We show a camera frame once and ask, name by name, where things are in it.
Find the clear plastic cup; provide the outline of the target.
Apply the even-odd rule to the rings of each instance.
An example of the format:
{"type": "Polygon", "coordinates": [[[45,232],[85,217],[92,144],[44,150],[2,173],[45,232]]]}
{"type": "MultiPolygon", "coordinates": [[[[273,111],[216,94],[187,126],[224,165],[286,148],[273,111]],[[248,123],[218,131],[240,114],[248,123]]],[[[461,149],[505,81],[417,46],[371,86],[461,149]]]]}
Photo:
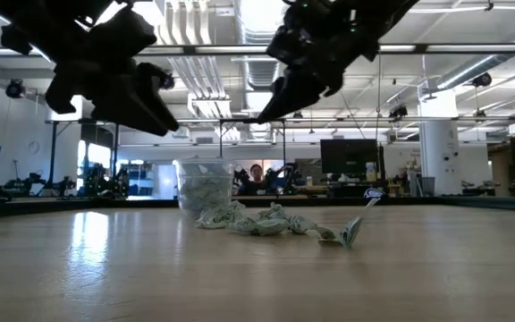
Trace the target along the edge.
{"type": "Polygon", "coordinates": [[[232,199],[233,161],[192,157],[173,161],[180,210],[194,218],[211,208],[228,205],[232,199]]]}

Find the black table frame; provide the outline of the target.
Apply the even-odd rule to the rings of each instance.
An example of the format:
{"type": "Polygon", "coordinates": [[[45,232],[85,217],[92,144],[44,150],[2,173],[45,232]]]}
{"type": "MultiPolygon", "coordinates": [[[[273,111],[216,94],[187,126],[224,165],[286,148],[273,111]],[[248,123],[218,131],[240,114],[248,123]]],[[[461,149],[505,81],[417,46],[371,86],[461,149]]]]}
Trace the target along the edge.
{"type": "MultiPolygon", "coordinates": [[[[248,208],[265,208],[275,202],[290,208],[312,207],[356,207],[364,206],[362,198],[308,199],[299,196],[279,199],[245,198],[241,203],[248,208]]],[[[455,206],[465,208],[495,208],[515,210],[515,197],[429,197],[429,198],[386,198],[377,202],[379,206],[455,206]]],[[[0,203],[0,217],[45,214],[64,211],[88,210],[94,208],[177,208],[179,202],[166,199],[69,199],[43,200],[26,199],[0,203]]]]}

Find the grey ceiling pipe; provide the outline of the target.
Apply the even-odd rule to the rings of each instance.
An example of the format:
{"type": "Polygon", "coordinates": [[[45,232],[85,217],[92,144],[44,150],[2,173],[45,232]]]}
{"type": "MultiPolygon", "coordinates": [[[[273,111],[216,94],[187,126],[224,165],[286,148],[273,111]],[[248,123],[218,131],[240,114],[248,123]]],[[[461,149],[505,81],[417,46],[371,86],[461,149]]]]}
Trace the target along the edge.
{"type": "Polygon", "coordinates": [[[468,61],[466,64],[443,75],[435,84],[439,90],[452,89],[477,76],[488,72],[494,67],[503,64],[515,57],[515,54],[486,55],[468,61]]]}

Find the white round column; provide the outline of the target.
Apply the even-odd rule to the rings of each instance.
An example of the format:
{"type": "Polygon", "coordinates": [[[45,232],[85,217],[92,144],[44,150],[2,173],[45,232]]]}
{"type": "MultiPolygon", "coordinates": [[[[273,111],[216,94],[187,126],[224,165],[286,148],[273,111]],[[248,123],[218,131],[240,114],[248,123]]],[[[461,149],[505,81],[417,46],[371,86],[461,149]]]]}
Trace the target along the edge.
{"type": "Polygon", "coordinates": [[[423,97],[418,115],[421,169],[425,177],[435,178],[435,195],[458,195],[462,192],[458,110],[453,90],[439,91],[423,97]]]}

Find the silver ribbed ceiling duct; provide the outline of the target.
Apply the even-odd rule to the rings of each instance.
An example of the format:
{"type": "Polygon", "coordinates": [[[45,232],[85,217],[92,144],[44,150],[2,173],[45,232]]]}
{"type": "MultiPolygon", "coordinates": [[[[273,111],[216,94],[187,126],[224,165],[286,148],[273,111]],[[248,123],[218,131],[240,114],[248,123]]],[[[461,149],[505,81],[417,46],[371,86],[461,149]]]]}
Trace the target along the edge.
{"type": "MultiPolygon", "coordinates": [[[[289,5],[282,0],[233,0],[239,42],[242,45],[265,46],[283,24],[289,5]]],[[[242,58],[244,73],[244,108],[256,118],[272,98],[270,86],[278,78],[280,64],[267,55],[242,58]]]]}

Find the black background rig frame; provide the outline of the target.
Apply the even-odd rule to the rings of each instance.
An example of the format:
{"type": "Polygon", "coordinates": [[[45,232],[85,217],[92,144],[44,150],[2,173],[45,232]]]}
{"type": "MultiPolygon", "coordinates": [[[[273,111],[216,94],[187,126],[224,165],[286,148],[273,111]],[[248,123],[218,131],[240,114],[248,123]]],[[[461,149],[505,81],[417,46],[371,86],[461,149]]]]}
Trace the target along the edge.
{"type": "MultiPolygon", "coordinates": [[[[278,131],[274,128],[269,128],[270,130],[270,140],[269,141],[232,141],[230,145],[230,158],[235,160],[246,160],[246,159],[259,159],[259,160],[266,160],[267,158],[270,158],[268,155],[267,149],[272,150],[274,147],[278,146],[278,142],[276,141],[278,134],[281,134],[282,137],[282,150],[283,150],[283,164],[286,163],[286,124],[284,120],[278,120],[278,123],[282,125],[282,130],[278,131]]],[[[266,174],[266,169],[262,165],[263,171],[264,171],[264,177],[266,174]]],[[[244,172],[249,172],[249,170],[234,170],[234,180],[233,182],[238,183],[238,186],[233,185],[233,192],[232,194],[234,196],[236,195],[236,192],[238,188],[240,187],[240,178],[244,172]]]]}
{"type": "Polygon", "coordinates": [[[116,147],[113,135],[86,120],[50,120],[51,148],[45,197],[87,198],[78,195],[90,167],[101,164],[108,176],[115,175],[116,147]]]}

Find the black computer monitor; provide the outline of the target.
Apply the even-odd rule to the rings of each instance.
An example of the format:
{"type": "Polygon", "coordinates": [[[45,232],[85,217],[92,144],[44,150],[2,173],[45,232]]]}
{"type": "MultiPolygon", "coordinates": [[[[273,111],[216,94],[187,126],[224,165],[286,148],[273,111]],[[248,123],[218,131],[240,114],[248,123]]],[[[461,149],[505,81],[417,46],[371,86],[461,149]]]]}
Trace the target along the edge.
{"type": "Polygon", "coordinates": [[[364,174],[378,160],[376,140],[321,140],[320,153],[324,174],[364,174]]]}

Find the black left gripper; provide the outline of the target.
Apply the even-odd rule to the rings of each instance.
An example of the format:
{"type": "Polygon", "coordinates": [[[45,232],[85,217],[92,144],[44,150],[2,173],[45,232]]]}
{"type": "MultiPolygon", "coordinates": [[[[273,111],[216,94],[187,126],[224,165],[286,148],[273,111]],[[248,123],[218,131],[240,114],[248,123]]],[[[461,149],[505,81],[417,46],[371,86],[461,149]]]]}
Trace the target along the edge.
{"type": "Polygon", "coordinates": [[[171,70],[151,63],[136,64],[133,57],[104,56],[96,60],[67,60],[55,67],[55,76],[46,91],[46,102],[58,114],[76,111],[73,96],[91,101],[91,117],[97,121],[117,123],[134,130],[165,136],[180,127],[160,97],[160,77],[171,70]],[[137,68],[137,92],[133,88],[137,68]]]}

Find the black overhead frame bar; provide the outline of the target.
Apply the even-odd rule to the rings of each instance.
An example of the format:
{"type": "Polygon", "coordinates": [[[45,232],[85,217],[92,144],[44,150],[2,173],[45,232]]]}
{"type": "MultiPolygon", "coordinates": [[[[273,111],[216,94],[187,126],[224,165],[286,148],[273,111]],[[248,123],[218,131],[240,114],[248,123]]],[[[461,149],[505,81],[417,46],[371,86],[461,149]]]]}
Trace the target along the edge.
{"type": "MultiPolygon", "coordinates": [[[[202,55],[264,55],[266,46],[259,45],[202,45],[152,46],[139,56],[202,56],[202,55]]],[[[382,44],[377,48],[382,55],[507,55],[515,54],[515,43],[501,44],[382,44]]],[[[19,57],[21,54],[0,47],[0,57],[19,57]]]]}

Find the person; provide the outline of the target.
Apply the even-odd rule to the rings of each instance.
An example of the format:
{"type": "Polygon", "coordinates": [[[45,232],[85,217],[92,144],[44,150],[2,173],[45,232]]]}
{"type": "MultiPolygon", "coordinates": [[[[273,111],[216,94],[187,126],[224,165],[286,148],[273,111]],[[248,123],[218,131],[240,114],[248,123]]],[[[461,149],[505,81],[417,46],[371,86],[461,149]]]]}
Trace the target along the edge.
{"type": "Polygon", "coordinates": [[[244,172],[240,178],[240,187],[237,196],[258,196],[266,194],[266,182],[264,179],[263,167],[254,164],[250,167],[249,172],[244,172]]]}

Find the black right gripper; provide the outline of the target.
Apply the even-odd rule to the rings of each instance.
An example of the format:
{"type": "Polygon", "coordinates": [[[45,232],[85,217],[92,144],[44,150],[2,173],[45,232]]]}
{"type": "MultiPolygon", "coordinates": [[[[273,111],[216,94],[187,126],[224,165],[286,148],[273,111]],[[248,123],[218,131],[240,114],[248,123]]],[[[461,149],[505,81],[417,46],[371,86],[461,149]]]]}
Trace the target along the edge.
{"type": "Polygon", "coordinates": [[[372,61],[377,36],[351,17],[359,0],[295,0],[283,16],[266,53],[286,68],[257,117],[268,123],[315,104],[325,86],[341,86],[345,69],[360,56],[372,61]]]}

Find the white ceiling pipes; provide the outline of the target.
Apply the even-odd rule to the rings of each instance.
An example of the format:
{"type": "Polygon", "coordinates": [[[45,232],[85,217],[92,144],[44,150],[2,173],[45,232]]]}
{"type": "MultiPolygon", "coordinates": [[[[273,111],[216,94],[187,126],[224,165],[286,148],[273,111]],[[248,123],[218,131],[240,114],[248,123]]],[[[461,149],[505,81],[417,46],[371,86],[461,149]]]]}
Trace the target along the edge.
{"type": "MultiPolygon", "coordinates": [[[[210,45],[209,0],[154,0],[160,15],[155,18],[162,45],[210,45]]],[[[227,118],[231,100],[213,56],[181,56],[169,60],[185,84],[188,108],[197,116],[227,118]]]]}

